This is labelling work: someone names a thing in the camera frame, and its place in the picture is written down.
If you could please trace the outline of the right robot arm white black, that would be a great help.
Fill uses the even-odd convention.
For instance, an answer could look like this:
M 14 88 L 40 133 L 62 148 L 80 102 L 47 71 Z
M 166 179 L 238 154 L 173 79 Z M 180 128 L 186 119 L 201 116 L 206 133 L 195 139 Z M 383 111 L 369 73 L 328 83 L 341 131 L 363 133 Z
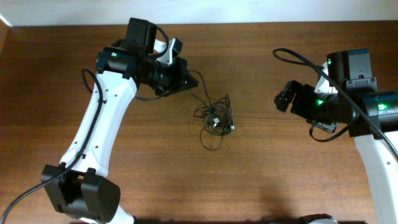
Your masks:
M 284 62 L 290 60 L 279 52 L 316 71 L 318 82 L 289 81 L 275 97 L 277 109 L 305 119 L 310 135 L 318 128 L 332 141 L 348 133 L 366 169 L 377 221 L 397 223 L 397 90 L 378 90 L 368 49 L 328 54 L 323 65 L 290 49 L 274 49 L 273 56 Z

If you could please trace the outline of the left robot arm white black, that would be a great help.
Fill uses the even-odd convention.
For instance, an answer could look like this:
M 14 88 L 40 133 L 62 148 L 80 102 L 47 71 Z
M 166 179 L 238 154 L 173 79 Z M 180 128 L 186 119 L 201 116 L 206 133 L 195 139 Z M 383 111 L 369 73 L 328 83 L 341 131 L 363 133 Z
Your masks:
M 94 87 L 78 132 L 57 166 L 41 180 L 54 209 L 87 223 L 135 223 L 121 206 L 121 190 L 108 179 L 109 161 L 123 116 L 141 85 L 163 98 L 195 88 L 182 41 L 158 40 L 159 26 L 129 20 L 126 36 L 97 56 Z

